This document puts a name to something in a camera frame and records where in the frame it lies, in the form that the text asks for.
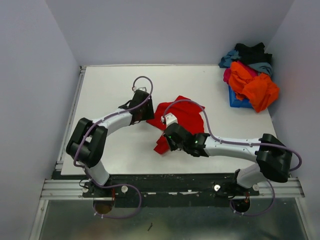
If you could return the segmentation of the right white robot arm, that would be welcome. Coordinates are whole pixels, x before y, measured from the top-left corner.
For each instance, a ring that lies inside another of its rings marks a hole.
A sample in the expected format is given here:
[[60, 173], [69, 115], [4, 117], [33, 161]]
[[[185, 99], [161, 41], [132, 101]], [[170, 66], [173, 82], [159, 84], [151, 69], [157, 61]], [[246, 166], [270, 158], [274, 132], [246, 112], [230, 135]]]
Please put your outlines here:
[[178, 123], [166, 127], [165, 137], [171, 151], [181, 150], [193, 157], [225, 156], [244, 159], [254, 164], [235, 171], [230, 191], [241, 196], [253, 185], [266, 180], [286, 183], [292, 153], [272, 134], [261, 138], [214, 138], [208, 133], [192, 134]]

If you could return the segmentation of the red t shirt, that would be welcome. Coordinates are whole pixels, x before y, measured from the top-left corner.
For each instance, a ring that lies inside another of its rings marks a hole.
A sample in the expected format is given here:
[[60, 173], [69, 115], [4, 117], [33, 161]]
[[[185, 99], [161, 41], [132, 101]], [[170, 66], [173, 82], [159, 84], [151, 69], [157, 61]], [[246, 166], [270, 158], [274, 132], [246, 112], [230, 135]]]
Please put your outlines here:
[[[162, 131], [166, 126], [161, 122], [161, 117], [164, 115], [166, 108], [172, 102], [162, 102], [157, 106], [154, 113], [154, 119], [147, 120], [146, 122]], [[200, 113], [202, 110], [194, 103], [188, 101], [182, 101], [174, 104], [168, 110], [177, 117], [178, 123], [192, 134], [204, 133], [204, 121]], [[170, 150], [167, 140], [164, 136], [161, 136], [156, 141], [156, 146], [153, 149], [156, 153], [163, 155]]]

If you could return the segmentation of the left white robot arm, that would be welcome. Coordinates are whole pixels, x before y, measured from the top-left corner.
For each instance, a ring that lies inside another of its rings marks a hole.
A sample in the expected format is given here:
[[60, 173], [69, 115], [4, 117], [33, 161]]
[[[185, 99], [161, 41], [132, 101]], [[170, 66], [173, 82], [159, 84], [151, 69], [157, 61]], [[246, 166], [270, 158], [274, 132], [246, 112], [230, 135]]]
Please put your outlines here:
[[154, 118], [151, 95], [137, 89], [133, 98], [105, 117], [97, 120], [81, 118], [66, 146], [66, 153], [72, 157], [76, 167], [82, 168], [94, 180], [93, 191], [101, 198], [107, 197], [111, 185], [107, 182], [110, 174], [101, 158], [106, 139], [115, 131]]

